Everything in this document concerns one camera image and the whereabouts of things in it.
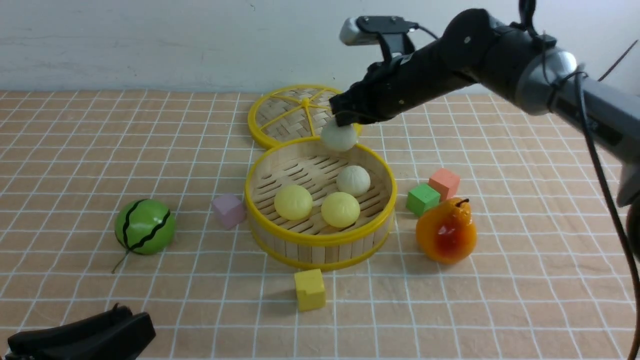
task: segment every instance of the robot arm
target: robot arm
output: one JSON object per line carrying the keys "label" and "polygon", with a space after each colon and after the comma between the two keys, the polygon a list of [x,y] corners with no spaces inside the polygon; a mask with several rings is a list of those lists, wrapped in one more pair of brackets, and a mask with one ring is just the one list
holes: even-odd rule
{"label": "robot arm", "polygon": [[[441,38],[415,50],[408,33],[419,28],[401,17],[348,19],[346,45],[379,44],[384,60],[363,80],[330,99],[338,126],[388,121],[452,91],[481,84],[530,115],[554,113],[582,131],[575,94],[578,68],[556,39],[519,24],[506,25],[484,9],[458,14]],[[582,76],[589,127],[596,143],[623,163],[617,205],[640,193],[640,98]]]}

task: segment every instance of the pink block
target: pink block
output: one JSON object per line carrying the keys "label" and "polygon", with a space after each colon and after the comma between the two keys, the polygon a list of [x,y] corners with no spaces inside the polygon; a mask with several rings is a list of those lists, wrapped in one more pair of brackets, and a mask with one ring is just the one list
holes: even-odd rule
{"label": "pink block", "polygon": [[229,230],[246,219],[244,204],[233,194],[224,194],[211,202],[218,222]]}
{"label": "pink block", "polygon": [[429,186],[440,193],[440,201],[449,200],[458,192],[460,176],[441,168],[429,178]]}

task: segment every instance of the yellow steamed bun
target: yellow steamed bun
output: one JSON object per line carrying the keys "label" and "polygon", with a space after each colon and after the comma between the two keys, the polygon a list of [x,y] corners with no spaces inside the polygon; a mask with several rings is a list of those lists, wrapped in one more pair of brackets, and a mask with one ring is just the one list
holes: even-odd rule
{"label": "yellow steamed bun", "polygon": [[352,195],[335,192],[327,196],[321,208],[322,218],[334,227],[347,227],[360,216],[360,204]]}
{"label": "yellow steamed bun", "polygon": [[273,201],[278,215],[287,220],[301,220],[309,216],[313,203],[309,191],[300,185],[282,187]]}

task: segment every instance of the pear stem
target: pear stem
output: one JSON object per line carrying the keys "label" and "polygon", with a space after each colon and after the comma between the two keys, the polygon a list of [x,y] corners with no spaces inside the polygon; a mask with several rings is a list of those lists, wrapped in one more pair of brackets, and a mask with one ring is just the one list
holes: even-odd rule
{"label": "pear stem", "polygon": [[116,273],[116,269],[122,264],[122,262],[124,261],[124,259],[127,258],[127,256],[129,255],[129,253],[131,253],[131,251],[127,250],[127,252],[124,254],[124,256],[122,257],[122,259],[120,259],[120,261],[118,261],[118,263],[116,264],[116,266],[113,267],[113,270],[111,271],[112,274]]}
{"label": "pear stem", "polygon": [[460,201],[459,203],[456,204],[456,206],[460,207],[460,205],[464,204],[465,202],[469,202],[469,199],[464,199],[464,200]]}

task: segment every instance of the green block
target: green block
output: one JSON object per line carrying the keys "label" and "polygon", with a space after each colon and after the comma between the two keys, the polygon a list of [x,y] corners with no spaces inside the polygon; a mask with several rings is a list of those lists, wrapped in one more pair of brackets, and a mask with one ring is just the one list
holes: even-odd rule
{"label": "green block", "polygon": [[406,198],[406,208],[415,216],[420,217],[427,210],[440,203],[440,193],[427,184],[420,184],[409,191]]}

